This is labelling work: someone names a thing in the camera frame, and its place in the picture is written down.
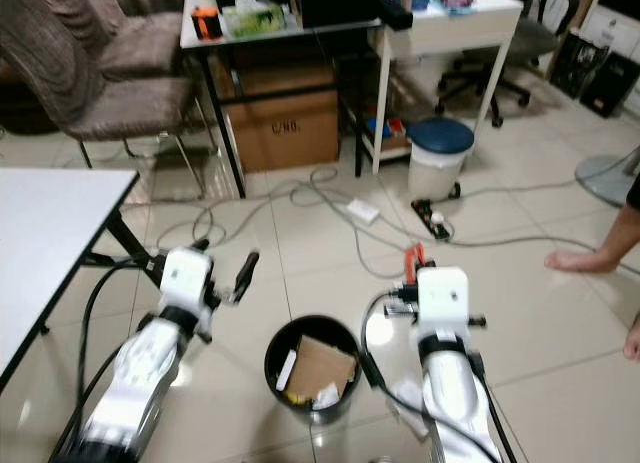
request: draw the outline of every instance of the office chair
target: office chair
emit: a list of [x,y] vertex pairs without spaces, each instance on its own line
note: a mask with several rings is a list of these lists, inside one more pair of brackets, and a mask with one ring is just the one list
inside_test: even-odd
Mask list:
[[51,121],[77,140],[89,168],[84,142],[126,144],[127,138],[166,132],[204,197],[180,137],[195,97],[191,79],[107,80],[43,0],[0,0],[0,56],[29,85]]
[[[529,19],[527,17],[531,8],[533,0],[520,0],[524,2],[524,8],[520,16],[520,20],[516,26],[516,31],[511,40],[511,46],[507,53],[505,60],[505,67],[507,65],[528,65],[533,64],[537,66],[538,58],[542,55],[554,51],[559,44],[559,37],[565,32],[569,23],[573,19],[576,11],[578,10],[579,0],[567,0],[569,5],[565,12],[558,28],[555,33],[547,29],[542,24],[544,17],[544,11],[548,0],[540,0],[540,8],[538,10],[537,21]],[[491,69],[493,63],[498,54],[498,47],[492,48],[480,48],[474,50],[464,51],[464,58],[454,63],[454,70],[442,75],[442,78],[438,82],[438,90],[444,91],[448,86],[449,80],[464,79],[465,81],[457,88],[451,90],[449,93],[442,95],[438,101],[438,105],[435,108],[437,114],[444,113],[444,104],[454,96],[462,93],[467,88],[473,86],[476,87],[476,94],[478,96],[484,93],[489,77],[491,75]],[[462,67],[467,64],[481,64],[482,68],[475,71],[463,71]],[[498,80],[498,86],[506,88],[520,96],[518,99],[518,105],[525,107],[529,104],[531,99],[531,93],[525,88],[522,88],[510,81],[504,79],[503,75],[500,75]],[[503,118],[500,116],[500,108],[498,106],[498,100],[495,95],[491,98],[491,124],[495,128],[500,128],[503,123]]]

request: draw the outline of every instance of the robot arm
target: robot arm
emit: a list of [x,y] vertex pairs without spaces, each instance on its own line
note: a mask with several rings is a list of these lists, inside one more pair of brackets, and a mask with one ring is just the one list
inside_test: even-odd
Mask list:
[[161,312],[121,347],[109,388],[87,420],[79,444],[56,463],[135,463],[160,417],[162,401],[178,375],[194,335],[211,342],[213,312],[244,295],[258,254],[251,253],[233,291],[216,293],[213,260],[194,248],[168,253],[160,291]]
[[[374,300],[368,316],[375,302],[384,296]],[[489,413],[494,420],[497,414],[487,394],[480,356],[471,348],[469,332],[471,326],[485,326],[486,320],[469,316],[466,274],[459,268],[437,268],[429,262],[417,270],[414,284],[390,291],[388,297],[394,300],[385,305],[385,316],[414,319],[422,367],[422,408],[399,400],[386,387],[366,345],[367,316],[362,328],[362,363],[372,386],[379,386],[405,409],[422,414],[434,443],[430,461],[501,461],[488,426]],[[496,426],[502,438],[499,420]],[[511,458],[508,442],[503,443]]]
[[[480,442],[499,460],[489,435],[489,401],[470,356],[468,279],[460,268],[418,271],[418,353],[427,411]],[[444,461],[484,463],[487,457],[468,439],[436,421]]]

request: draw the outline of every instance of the gray chair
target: gray chair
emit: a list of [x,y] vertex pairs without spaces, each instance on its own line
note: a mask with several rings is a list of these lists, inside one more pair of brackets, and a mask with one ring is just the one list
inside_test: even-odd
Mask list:
[[[554,51],[558,47],[560,36],[566,31],[569,23],[576,14],[580,0],[567,0],[567,10],[555,32],[550,31],[542,24],[548,0],[540,0],[537,21],[527,17],[531,8],[532,0],[521,1],[524,3],[524,9],[522,11],[522,17],[516,26],[513,39],[511,40],[511,46],[509,47],[509,51],[505,59],[505,67],[526,66],[529,64],[537,66],[538,58],[540,56]],[[463,54],[464,59],[458,60],[454,63],[455,71],[447,72],[442,75],[440,82],[438,83],[438,90],[446,90],[450,80],[463,79],[465,81],[449,93],[440,96],[438,105],[435,108],[437,114],[444,113],[444,103],[446,101],[462,93],[467,88],[475,87],[476,94],[478,96],[484,93],[489,82],[493,62],[498,54],[498,48],[480,48],[464,51]],[[480,64],[482,65],[482,68],[474,71],[463,71],[461,69],[462,66],[467,64]],[[507,81],[503,78],[503,75],[500,75],[498,86],[518,94],[520,96],[518,99],[518,104],[520,106],[525,107],[529,104],[531,93],[525,88]],[[492,125],[496,128],[501,127],[504,120],[502,116],[500,116],[500,107],[498,106],[498,100],[495,95],[491,98],[491,113]]]
[[186,78],[107,81],[82,45],[43,0],[0,0],[0,56],[21,75],[58,128],[78,141],[126,140],[168,133],[176,139],[204,196],[180,138],[194,102]]
[[111,80],[169,76],[177,67],[181,13],[128,18],[116,0],[44,0]]

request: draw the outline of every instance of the white table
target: white table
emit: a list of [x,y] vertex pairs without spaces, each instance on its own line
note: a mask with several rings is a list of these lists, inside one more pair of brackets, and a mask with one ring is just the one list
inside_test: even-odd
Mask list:
[[0,169],[0,392],[105,228],[130,254],[142,248],[118,211],[137,179],[135,171]]
[[522,2],[518,0],[474,0],[471,14],[450,16],[436,5],[429,4],[425,11],[414,12],[412,28],[396,32],[385,27],[375,34],[372,44],[382,60],[376,131],[373,145],[368,139],[364,140],[364,146],[373,159],[374,174],[378,172],[380,160],[397,158],[411,152],[411,148],[382,150],[391,60],[499,46],[476,120],[474,132],[477,133],[489,109],[522,7]]

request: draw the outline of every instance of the person's toes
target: person's toes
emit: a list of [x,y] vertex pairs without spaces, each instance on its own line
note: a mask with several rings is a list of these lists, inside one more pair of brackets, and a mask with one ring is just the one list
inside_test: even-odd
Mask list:
[[549,255],[547,255],[547,257],[544,259],[544,266],[546,266],[547,268],[552,268],[554,270],[560,269],[560,263],[558,262],[557,251],[554,251],[553,253],[550,253]]
[[640,352],[638,352],[638,345],[633,340],[629,339],[624,345],[622,349],[622,354],[627,360],[635,360],[637,357],[640,357]]
[[633,320],[622,353],[629,360],[640,361],[640,313]]

